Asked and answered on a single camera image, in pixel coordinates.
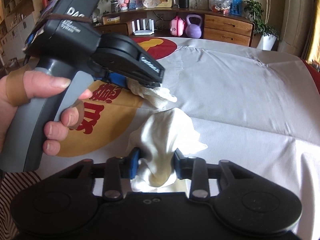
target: brown and white striped cloth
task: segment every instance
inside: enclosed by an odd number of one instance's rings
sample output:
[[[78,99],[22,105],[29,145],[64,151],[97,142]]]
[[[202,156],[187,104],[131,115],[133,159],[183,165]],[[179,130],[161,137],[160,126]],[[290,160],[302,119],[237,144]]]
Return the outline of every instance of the brown and white striped cloth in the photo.
[[[0,240],[13,239],[18,230],[10,214],[10,203],[23,189],[41,181],[33,172],[6,173],[0,181]]]

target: pink case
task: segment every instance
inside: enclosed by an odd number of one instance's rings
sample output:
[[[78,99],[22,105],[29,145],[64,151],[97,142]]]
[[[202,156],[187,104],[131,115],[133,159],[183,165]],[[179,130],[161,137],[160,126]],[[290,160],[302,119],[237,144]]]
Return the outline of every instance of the pink case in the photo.
[[[179,16],[176,16],[171,22],[170,22],[170,33],[173,36],[181,36],[184,31],[184,25],[185,22],[183,19],[179,18]]]

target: crumpled white fabric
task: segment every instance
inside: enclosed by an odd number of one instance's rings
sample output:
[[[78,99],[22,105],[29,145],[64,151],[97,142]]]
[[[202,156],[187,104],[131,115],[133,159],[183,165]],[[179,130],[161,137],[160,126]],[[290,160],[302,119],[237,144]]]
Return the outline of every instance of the crumpled white fabric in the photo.
[[[199,142],[192,120],[182,110],[173,108],[151,115],[129,136],[127,153],[139,147],[144,156],[139,160],[138,173],[131,181],[133,191],[187,191],[185,181],[177,179],[171,166],[173,152],[178,148],[183,155],[207,149]]]
[[[177,102],[177,98],[170,94],[169,89],[162,87],[162,84],[153,89],[145,88],[138,81],[127,78],[127,85],[133,94],[148,100],[156,108],[165,107],[169,101]]]

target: gray handle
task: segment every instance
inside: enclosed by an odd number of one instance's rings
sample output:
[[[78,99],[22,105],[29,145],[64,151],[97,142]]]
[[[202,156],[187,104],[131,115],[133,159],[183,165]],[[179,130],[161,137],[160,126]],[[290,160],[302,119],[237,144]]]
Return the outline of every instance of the gray handle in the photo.
[[[51,68],[35,70],[54,75]],[[0,169],[5,172],[38,169],[46,140],[44,125],[48,121],[58,121],[61,113],[74,104],[92,82],[91,75],[78,71],[65,92],[50,98],[33,98],[30,103],[18,107],[0,153]]]

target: kettlebell handle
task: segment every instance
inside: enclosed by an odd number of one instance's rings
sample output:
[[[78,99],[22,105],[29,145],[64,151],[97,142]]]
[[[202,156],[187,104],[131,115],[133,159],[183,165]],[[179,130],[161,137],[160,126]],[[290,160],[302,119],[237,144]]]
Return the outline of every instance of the kettlebell handle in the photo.
[[[188,24],[188,25],[191,24],[189,18],[193,18],[193,17],[200,19],[200,23],[199,23],[198,26],[201,27],[201,25],[202,25],[202,17],[201,17],[200,15],[197,15],[197,14],[189,14],[189,15],[187,16],[187,18],[186,18],[187,24]]]

